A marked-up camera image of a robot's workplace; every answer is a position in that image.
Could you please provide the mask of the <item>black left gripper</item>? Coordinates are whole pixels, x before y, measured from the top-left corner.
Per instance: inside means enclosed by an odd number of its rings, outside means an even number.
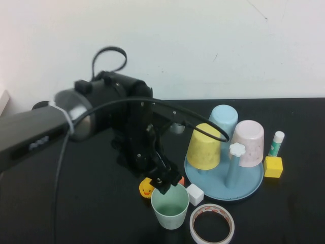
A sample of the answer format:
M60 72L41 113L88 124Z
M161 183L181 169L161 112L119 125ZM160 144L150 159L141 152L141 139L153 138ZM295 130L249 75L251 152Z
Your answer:
M121 153L120 164L136 176L151 179L151 185L165 195L170 186L182 179L178 167L164 154L161 135L173 124L193 128L180 115L195 118L196 114L183 107L157 99L123 99L127 103L123 131L112 141Z

